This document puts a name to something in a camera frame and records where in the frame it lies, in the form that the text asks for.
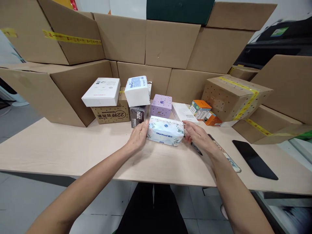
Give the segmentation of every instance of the person's leg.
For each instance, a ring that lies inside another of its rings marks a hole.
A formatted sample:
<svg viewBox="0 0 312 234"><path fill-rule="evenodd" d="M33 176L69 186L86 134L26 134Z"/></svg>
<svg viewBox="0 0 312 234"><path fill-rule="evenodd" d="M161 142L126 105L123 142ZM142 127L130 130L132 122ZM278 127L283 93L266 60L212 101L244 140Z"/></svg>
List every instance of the person's leg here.
<svg viewBox="0 0 312 234"><path fill-rule="evenodd" d="M115 234L150 233L153 221L153 184L138 183Z"/></svg>
<svg viewBox="0 0 312 234"><path fill-rule="evenodd" d="M184 220L170 185L154 184L154 213L159 233L187 234Z"/></svg>

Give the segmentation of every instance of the purple box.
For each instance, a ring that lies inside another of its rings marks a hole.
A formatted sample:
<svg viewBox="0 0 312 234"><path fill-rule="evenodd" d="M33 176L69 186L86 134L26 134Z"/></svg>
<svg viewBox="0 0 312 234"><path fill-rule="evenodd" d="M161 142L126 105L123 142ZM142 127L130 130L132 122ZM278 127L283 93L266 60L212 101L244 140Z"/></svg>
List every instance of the purple box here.
<svg viewBox="0 0 312 234"><path fill-rule="evenodd" d="M169 119L172 109L172 97L155 94L150 106L150 115Z"/></svg>

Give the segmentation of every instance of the smartphone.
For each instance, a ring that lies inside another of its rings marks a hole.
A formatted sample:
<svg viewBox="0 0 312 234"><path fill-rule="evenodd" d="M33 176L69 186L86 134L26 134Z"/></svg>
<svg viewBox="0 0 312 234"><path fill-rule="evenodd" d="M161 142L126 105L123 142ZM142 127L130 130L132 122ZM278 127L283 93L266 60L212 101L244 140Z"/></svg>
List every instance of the smartphone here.
<svg viewBox="0 0 312 234"><path fill-rule="evenodd" d="M232 142L255 175L267 179L278 180L278 177L274 172L247 142L237 140L233 140Z"/></svg>

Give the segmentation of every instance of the yellow tape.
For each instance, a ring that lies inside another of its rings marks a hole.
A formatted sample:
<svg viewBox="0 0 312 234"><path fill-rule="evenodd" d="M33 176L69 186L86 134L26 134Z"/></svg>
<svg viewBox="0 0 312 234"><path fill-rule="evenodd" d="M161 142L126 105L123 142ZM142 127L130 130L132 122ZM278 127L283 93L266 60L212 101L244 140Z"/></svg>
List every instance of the yellow tape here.
<svg viewBox="0 0 312 234"><path fill-rule="evenodd" d="M297 135L299 135L299 134L292 134L292 133L270 133L269 131L265 130L263 127L259 126L257 123L255 123L251 119L245 119L245 121L268 137L272 137L272 136L274 136L274 137L276 137L276 136L285 137L285 136L297 136Z"/></svg>
<svg viewBox="0 0 312 234"><path fill-rule="evenodd" d="M251 91L253 93L253 95L251 96L251 98L249 99L249 101L244 105L244 107L241 109L241 111L237 114L237 116L233 119L233 120L239 120L240 117L248 110L248 108L250 107L251 103L257 98L257 96L259 95L259 91L258 90L254 90L254 89L251 89L250 87L247 87L247 86L244 86L244 85L241 85L239 83L236 83L232 80L229 80L229 79L226 79L224 77L219 77L221 80L224 80L226 82L229 82L231 84L234 84L238 87L241 87L243 89L247 89L249 91Z"/></svg>
<svg viewBox="0 0 312 234"><path fill-rule="evenodd" d="M56 32L42 30L45 34L46 38L50 38L56 41L63 41L63 42L71 42L71 43L78 43L78 44L89 44L89 45L101 45L101 40L94 40L82 37L74 37L65 34L60 34Z"/></svg>
<svg viewBox="0 0 312 234"><path fill-rule="evenodd" d="M3 28L1 31L6 37L17 37L17 33L13 28Z"/></svg>

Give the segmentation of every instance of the hand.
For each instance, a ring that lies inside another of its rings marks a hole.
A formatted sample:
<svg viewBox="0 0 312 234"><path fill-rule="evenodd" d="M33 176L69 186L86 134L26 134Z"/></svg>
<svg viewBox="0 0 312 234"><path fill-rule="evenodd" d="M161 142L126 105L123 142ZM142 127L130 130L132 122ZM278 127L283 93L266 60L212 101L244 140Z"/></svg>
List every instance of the hand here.
<svg viewBox="0 0 312 234"><path fill-rule="evenodd" d="M125 146L129 147L130 150L134 151L140 149L145 143L148 129L149 129L149 120L146 120L145 122L138 124L132 130L131 136Z"/></svg>

